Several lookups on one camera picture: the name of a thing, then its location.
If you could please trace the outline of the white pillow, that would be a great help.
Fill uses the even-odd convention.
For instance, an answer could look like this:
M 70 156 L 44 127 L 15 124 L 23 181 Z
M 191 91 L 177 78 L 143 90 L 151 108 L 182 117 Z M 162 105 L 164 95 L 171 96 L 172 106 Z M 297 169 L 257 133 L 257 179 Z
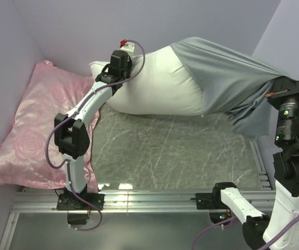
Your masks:
M 107 101 L 114 110 L 131 115 L 203 113 L 203 92 L 171 46 L 134 57 L 131 76 Z

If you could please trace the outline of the grey pillowcase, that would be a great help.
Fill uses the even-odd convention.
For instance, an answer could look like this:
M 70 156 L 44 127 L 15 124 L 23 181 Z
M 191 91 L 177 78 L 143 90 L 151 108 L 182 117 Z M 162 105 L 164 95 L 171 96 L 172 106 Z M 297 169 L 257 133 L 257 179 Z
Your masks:
M 171 47 L 203 92 L 204 114 L 225 114 L 234 133 L 268 135 L 271 106 L 265 95 L 274 79 L 287 76 L 284 71 L 199 37 Z

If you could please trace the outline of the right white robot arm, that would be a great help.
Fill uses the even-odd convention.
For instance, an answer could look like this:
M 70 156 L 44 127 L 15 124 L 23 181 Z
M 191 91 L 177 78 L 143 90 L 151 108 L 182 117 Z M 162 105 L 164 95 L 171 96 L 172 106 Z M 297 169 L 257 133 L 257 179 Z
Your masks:
M 212 202 L 242 223 L 251 249 L 299 249 L 299 81 L 281 77 L 266 94 L 278 111 L 273 155 L 275 199 L 270 215 L 256 209 L 231 182 L 213 187 Z

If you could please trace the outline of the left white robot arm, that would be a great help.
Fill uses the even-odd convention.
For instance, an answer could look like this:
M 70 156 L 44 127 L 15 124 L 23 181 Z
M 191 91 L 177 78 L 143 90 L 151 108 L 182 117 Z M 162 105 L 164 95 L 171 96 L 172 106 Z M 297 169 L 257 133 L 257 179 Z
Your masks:
M 131 77 L 133 56 L 134 51 L 125 48 L 114 50 L 110 62 L 96 76 L 84 98 L 67 114 L 55 117 L 54 142 L 66 165 L 64 196 L 75 209 L 83 209 L 88 201 L 84 155 L 90 146 L 89 123 L 100 107 Z

